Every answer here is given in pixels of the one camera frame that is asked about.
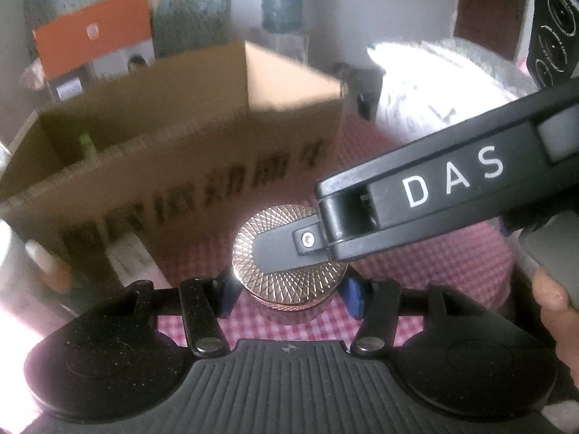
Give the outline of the person's right hand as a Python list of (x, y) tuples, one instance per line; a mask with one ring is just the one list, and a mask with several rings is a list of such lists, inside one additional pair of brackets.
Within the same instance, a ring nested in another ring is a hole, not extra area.
[(579, 316), (567, 291), (543, 268), (532, 280), (532, 293), (541, 309), (541, 321), (555, 341), (558, 359), (570, 370), (575, 386), (579, 376)]

